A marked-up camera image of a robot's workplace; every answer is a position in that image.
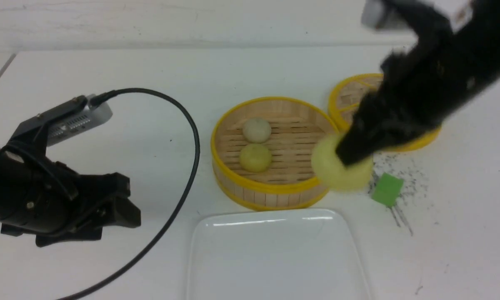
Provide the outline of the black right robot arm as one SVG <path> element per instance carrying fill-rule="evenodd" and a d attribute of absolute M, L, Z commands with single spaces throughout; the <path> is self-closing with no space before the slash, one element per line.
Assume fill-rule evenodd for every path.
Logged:
<path fill-rule="evenodd" d="M 435 131 L 500 79 L 500 0 L 471 0 L 455 20 L 420 0 L 368 0 L 362 25 L 410 29 L 418 40 L 382 61 L 382 83 L 336 146 L 343 165 Z"/>

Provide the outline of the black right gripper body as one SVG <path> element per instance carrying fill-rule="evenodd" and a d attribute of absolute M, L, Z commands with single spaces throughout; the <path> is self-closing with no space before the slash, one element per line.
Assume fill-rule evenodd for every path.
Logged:
<path fill-rule="evenodd" d="M 382 84 L 362 99 L 353 124 L 336 146 L 345 165 L 439 127 L 470 100 L 484 70 L 478 59 L 454 52 L 391 56 L 386 67 Z"/>

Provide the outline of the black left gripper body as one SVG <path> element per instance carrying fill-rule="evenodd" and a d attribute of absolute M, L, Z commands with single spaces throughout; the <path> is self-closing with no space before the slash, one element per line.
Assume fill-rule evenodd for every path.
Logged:
<path fill-rule="evenodd" d="M 93 225 L 101 200 L 81 196 L 92 177 L 79 175 L 46 157 L 48 146 L 65 138 L 63 122 L 25 121 L 0 148 L 0 233 L 35 236 L 38 247 L 71 241 L 97 241 L 101 225 Z"/>

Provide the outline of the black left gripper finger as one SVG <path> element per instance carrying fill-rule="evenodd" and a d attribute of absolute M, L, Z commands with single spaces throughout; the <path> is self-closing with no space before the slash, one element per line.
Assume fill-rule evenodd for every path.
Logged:
<path fill-rule="evenodd" d="M 129 209 L 131 207 L 130 179 L 120 173 L 102 175 L 102 207 Z"/>
<path fill-rule="evenodd" d="M 102 228 L 123 227 L 138 228 L 141 226 L 141 210 L 127 197 L 105 196 L 102 209 Z"/>

